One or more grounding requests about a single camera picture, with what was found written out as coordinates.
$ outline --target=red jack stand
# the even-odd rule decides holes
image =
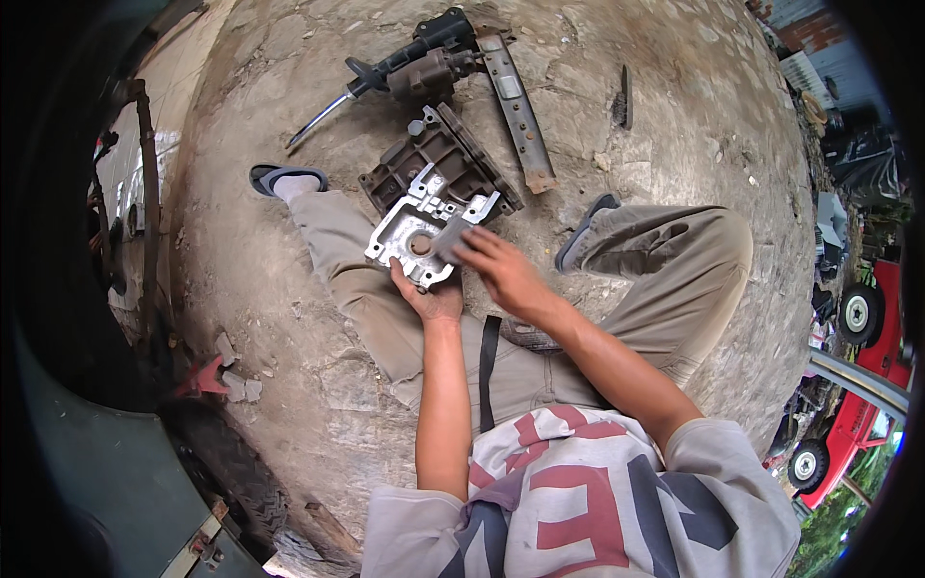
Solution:
[[[218,371],[220,363],[222,363],[222,356],[218,355],[201,370],[194,364],[190,368],[186,381],[174,391],[174,396],[177,398],[200,398],[203,396],[204,391],[227,395],[231,388],[225,387],[216,381],[216,371]]]

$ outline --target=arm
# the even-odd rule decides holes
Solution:
[[[397,259],[390,264],[392,281],[424,325],[424,388],[414,443],[417,487],[447,492],[465,502],[472,410],[460,331],[463,288],[448,281],[422,295]]]
[[[553,293],[516,247],[481,227],[462,237],[472,249],[456,245],[454,251],[479,272],[495,303],[554,338],[598,392],[636,418],[660,449],[682,424],[703,417],[668,376]]]

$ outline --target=gray t-shirt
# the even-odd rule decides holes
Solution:
[[[636,420],[558,405],[475,439],[465,504],[374,490],[361,575],[783,576],[799,537],[735,422],[682,425],[663,467]]]

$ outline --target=red car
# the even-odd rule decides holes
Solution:
[[[839,328],[849,343],[864,344],[855,363],[908,388],[911,352],[904,347],[900,326],[899,265],[877,261],[876,287],[857,283],[842,296]],[[787,477],[799,498],[816,509],[837,485],[859,449],[883,444],[893,419],[857,395],[846,392],[824,440],[801,441]]]

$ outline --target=knee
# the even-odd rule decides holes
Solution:
[[[748,221],[731,209],[716,208],[712,211],[711,227],[715,234],[710,236],[716,241],[723,260],[743,267],[746,273],[750,272],[752,236]]]

